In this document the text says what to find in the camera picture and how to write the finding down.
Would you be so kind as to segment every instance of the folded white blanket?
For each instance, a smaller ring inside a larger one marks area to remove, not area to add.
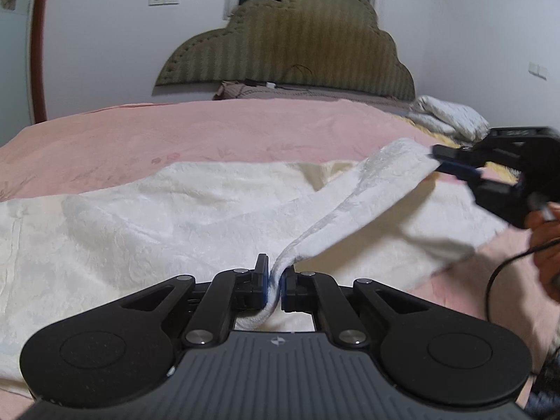
[[[0,385],[16,391],[19,352],[47,324],[179,274],[251,268],[260,252],[269,301],[242,329],[270,316],[285,267],[317,255],[304,263],[340,283],[415,285],[505,227],[464,186],[422,181],[437,166],[400,139],[359,164],[184,162],[115,188],[0,203]]]
[[[411,104],[408,118],[435,133],[476,142],[483,139],[490,125],[475,109],[431,96],[419,96]]]

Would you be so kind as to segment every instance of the black cable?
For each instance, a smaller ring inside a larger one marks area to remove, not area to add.
[[[542,245],[534,246],[531,249],[522,252],[521,254],[517,254],[512,258],[504,261],[502,264],[498,266],[496,270],[490,275],[490,279],[488,280],[488,284],[486,285],[486,293],[484,294],[484,314],[486,316],[486,320],[488,322],[492,322],[490,320],[490,290],[492,289],[492,285],[496,277],[500,274],[500,272],[506,268],[506,266],[510,265],[511,263],[515,262],[516,260],[522,259],[524,257],[530,256],[531,254],[535,254],[536,252],[544,251],[548,248],[552,248],[553,246],[560,245],[560,238],[555,240],[549,241],[548,243],[544,243]]]
[[[286,70],[282,73],[282,75],[280,76],[277,83],[282,83],[282,80],[284,79],[286,74],[288,74],[289,70],[292,69],[292,68],[296,68],[299,72],[301,72],[302,75],[304,75],[304,74],[303,74],[303,71],[300,68],[307,69],[309,71],[309,73],[311,74],[312,81],[315,82],[315,75],[313,74],[313,71],[311,69],[309,69],[307,66],[303,66],[303,65],[300,65],[298,63],[295,63],[291,66],[288,66],[288,68],[286,68]]]

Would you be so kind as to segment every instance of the olive green headboard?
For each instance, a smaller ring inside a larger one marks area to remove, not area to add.
[[[226,28],[179,46],[156,85],[246,78],[415,98],[412,76],[366,0],[246,1]]]

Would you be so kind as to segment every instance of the human hand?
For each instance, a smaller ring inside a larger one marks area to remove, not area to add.
[[[549,204],[556,221],[546,222],[540,211],[527,215],[525,226],[532,230],[529,247],[545,244],[560,238],[560,204]],[[536,252],[533,262],[539,269],[539,280],[551,299],[560,302],[560,288],[553,284],[553,279],[560,273],[560,245]]]

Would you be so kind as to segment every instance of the red wooden door frame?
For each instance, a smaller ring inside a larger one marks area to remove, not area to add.
[[[42,123],[47,120],[47,108],[45,105],[45,92],[43,88],[43,29],[46,6],[47,0],[34,0],[31,19],[29,73],[35,123]]]

